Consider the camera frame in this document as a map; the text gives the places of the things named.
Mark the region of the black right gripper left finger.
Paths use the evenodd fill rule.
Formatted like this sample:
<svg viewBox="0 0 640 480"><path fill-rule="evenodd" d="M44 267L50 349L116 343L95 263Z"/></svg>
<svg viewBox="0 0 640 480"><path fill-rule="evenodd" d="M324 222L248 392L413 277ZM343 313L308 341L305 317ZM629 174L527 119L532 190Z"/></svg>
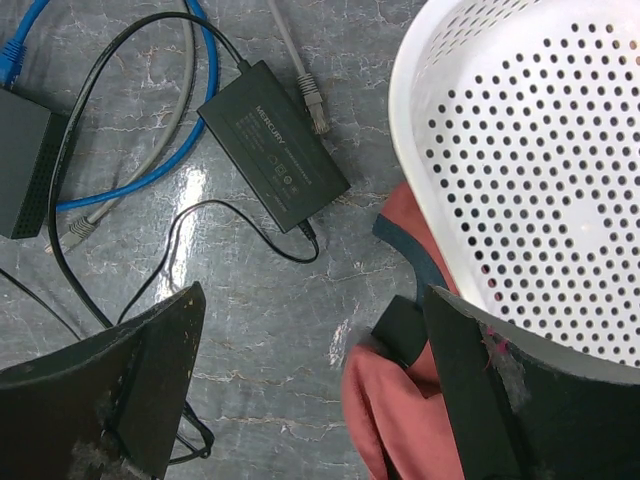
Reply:
<svg viewBox="0 0 640 480"><path fill-rule="evenodd" d="M200 343L199 283L1 372L4 479L161 479Z"/></svg>

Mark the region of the black power adapter brick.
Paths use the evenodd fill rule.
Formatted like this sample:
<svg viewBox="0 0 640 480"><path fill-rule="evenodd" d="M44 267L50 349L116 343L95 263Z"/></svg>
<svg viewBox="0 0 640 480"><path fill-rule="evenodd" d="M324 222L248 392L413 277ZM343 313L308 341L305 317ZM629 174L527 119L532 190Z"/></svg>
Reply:
<svg viewBox="0 0 640 480"><path fill-rule="evenodd" d="M268 65L240 75L198 114L279 229L287 233L350 188Z"/></svg>

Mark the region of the black network switch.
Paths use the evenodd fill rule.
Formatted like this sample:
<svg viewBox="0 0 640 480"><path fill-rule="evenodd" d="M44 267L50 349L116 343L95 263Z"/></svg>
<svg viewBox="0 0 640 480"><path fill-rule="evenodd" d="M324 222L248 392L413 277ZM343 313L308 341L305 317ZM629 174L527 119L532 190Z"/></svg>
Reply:
<svg viewBox="0 0 640 480"><path fill-rule="evenodd" d="M13 92L1 91L1 235L39 234L65 116Z"/></svg>

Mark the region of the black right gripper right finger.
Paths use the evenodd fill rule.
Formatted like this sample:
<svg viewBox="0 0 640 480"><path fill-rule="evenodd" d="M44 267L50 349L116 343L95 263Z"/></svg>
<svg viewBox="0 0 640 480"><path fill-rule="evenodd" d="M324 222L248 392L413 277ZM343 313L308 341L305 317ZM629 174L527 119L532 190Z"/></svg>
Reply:
<svg viewBox="0 0 640 480"><path fill-rule="evenodd" d="M428 339L467 479L636 479L639 370L425 291Z"/></svg>

